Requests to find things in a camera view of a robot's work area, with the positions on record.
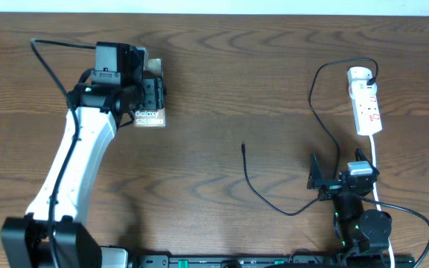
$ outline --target wooden surface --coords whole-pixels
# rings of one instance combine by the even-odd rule
[[[36,196],[66,122],[63,97],[31,52],[36,36],[125,42],[164,60],[168,126],[126,127],[107,149],[88,225],[100,244],[175,255],[340,247],[331,203],[285,217],[249,190],[240,145],[247,144],[252,183],[273,203],[294,211],[312,200],[317,193],[305,188],[310,154],[330,173],[335,149],[308,108],[308,90],[319,66],[352,57],[373,57],[380,66],[381,199],[429,218],[429,18],[13,13],[0,14],[0,228]],[[94,65],[93,51],[41,51],[67,89]],[[355,133],[350,66],[322,71],[313,97],[340,142],[342,169],[355,148],[370,152],[368,138]],[[386,211],[395,252],[417,258],[427,226]]]

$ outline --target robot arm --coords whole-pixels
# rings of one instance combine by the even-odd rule
[[[92,75],[91,84],[85,83],[87,74]],[[69,110],[63,140],[46,181],[24,218],[8,217],[2,227],[1,241],[11,267],[54,266],[53,254],[45,240],[51,231],[49,201],[76,128],[79,139],[60,180],[54,206],[53,236],[58,261],[62,267],[74,268],[127,266],[126,250],[100,247],[85,229],[89,200],[105,150],[115,137],[124,113],[130,115],[136,127],[165,126],[166,91],[162,79],[162,61],[149,60],[144,48],[97,43],[94,70],[84,72],[68,93],[78,125],[74,125]]]
[[[55,206],[55,221],[61,221],[63,216],[69,216],[74,222],[86,225],[92,186],[105,149],[115,137],[117,126],[112,113],[101,112],[99,108],[79,107],[76,114],[80,124],[78,126],[80,138],[60,184]],[[66,117],[66,131],[56,158],[44,185],[26,211],[27,215],[33,215],[34,220],[48,220],[49,198],[71,146],[74,121],[70,111]]]

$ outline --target white cable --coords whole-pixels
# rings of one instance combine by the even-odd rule
[[[369,135],[370,138],[370,147],[372,151],[372,165],[377,167],[377,156],[375,154],[375,142],[373,140],[373,135]],[[379,202],[378,193],[377,193],[377,183],[373,184],[373,198],[375,201]],[[377,205],[377,210],[381,211],[380,205]],[[390,239],[388,238],[388,255],[390,257],[390,268],[395,268],[395,256],[393,254],[392,243],[390,243]]]

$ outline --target white power strip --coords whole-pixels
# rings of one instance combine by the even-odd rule
[[[377,84],[368,85],[372,72],[364,67],[352,67],[347,72],[349,95],[354,107],[358,135],[373,135],[381,130],[377,102]]]

